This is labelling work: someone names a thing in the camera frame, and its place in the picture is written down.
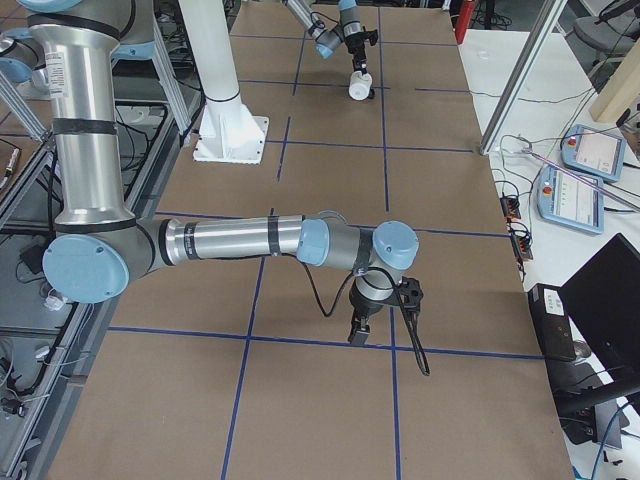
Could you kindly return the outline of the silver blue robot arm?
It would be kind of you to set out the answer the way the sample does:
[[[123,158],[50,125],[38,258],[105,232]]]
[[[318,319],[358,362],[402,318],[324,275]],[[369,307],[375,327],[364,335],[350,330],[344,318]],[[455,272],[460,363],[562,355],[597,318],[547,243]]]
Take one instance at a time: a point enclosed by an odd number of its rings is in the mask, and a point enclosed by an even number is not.
[[[398,307],[413,348],[417,334],[419,282],[403,276],[418,252],[409,226],[387,221],[373,230],[349,226],[334,212],[310,217],[268,216],[245,220],[143,221],[124,202],[111,59],[120,41],[141,32],[133,1],[128,19],[124,1],[19,1],[29,10],[28,26],[43,47],[53,110],[52,133],[61,168],[63,210],[55,219],[57,237],[46,248],[46,279],[72,301],[101,303],[119,296],[133,281],[164,266],[191,260],[232,260],[266,256],[296,257],[308,265],[350,271],[342,289],[353,306],[353,345],[364,344],[369,317],[385,305]],[[349,95],[371,97],[365,43],[375,45],[377,30],[361,23],[356,1],[339,1],[339,20],[329,30],[305,1],[284,1],[330,56],[345,44],[353,57]],[[222,1],[179,1],[201,86],[206,98],[195,159],[257,164],[268,119],[253,116],[241,99]]]
[[[320,13],[313,11],[305,1],[282,1],[282,4],[315,41],[316,51],[322,58],[329,58],[341,44],[345,44],[352,56],[353,70],[361,74],[368,73],[365,43],[374,46],[378,40],[378,32],[367,31],[362,25],[356,1],[338,2],[340,18],[332,29],[320,19]]]

